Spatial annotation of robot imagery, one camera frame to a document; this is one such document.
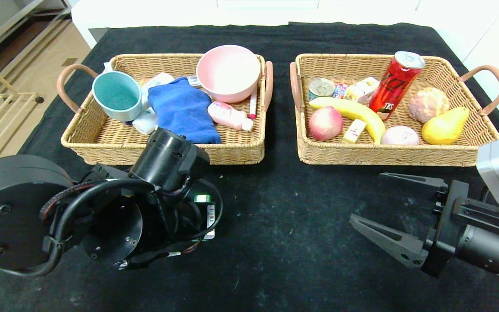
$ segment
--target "blue cloth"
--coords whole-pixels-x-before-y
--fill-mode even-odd
[[[209,95],[188,83],[186,77],[149,89],[147,99],[157,113],[157,125],[186,136],[192,143],[219,144],[220,136],[207,113]]]

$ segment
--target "can lid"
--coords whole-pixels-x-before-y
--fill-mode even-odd
[[[334,83],[326,78],[316,78],[309,83],[309,91],[319,97],[330,97],[334,93]]]
[[[423,68],[424,58],[417,53],[408,51],[398,51],[394,54],[394,58],[400,65],[407,68]]]

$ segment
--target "small box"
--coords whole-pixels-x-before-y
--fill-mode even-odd
[[[344,137],[342,138],[343,142],[346,143],[355,143],[357,142],[357,139],[359,139],[359,136],[361,135],[361,132],[365,130],[365,127],[367,126],[366,122],[364,122],[361,119],[355,119],[352,124],[350,125],[350,128],[346,133],[344,133]]]
[[[367,102],[373,97],[373,93],[375,93],[378,86],[378,80],[373,77],[367,77],[362,81],[358,81],[353,85],[350,85],[348,89],[346,89],[344,99],[357,101],[361,104],[367,104]]]
[[[345,83],[339,83],[334,87],[334,93],[332,97],[336,99],[343,99],[346,94],[346,90],[348,89],[348,85]]]

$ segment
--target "table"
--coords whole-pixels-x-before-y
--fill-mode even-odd
[[[273,61],[275,84],[267,113],[266,153],[253,166],[213,166],[206,179],[226,205],[217,238],[187,257],[149,269],[119,272],[90,260],[81,247],[64,254],[44,278],[0,272],[0,311],[499,311],[499,278],[454,259],[440,278],[408,270],[349,224],[356,213],[426,235],[432,206],[391,195],[380,172],[471,183],[475,168],[309,166],[296,150],[288,65],[300,53],[437,55],[463,75],[464,66],[432,29],[410,24],[290,24],[111,29],[84,60],[95,71],[121,53],[203,53],[240,44]],[[481,105],[489,99],[470,79]],[[91,78],[75,73],[65,89],[81,102]],[[72,112],[55,99],[21,153],[53,160],[73,178],[90,166],[59,138]],[[499,113],[491,119],[499,130]]]

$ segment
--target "yellow pear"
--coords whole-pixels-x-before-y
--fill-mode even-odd
[[[469,109],[456,107],[427,121],[421,134],[428,144],[451,145],[457,141],[469,117]]]

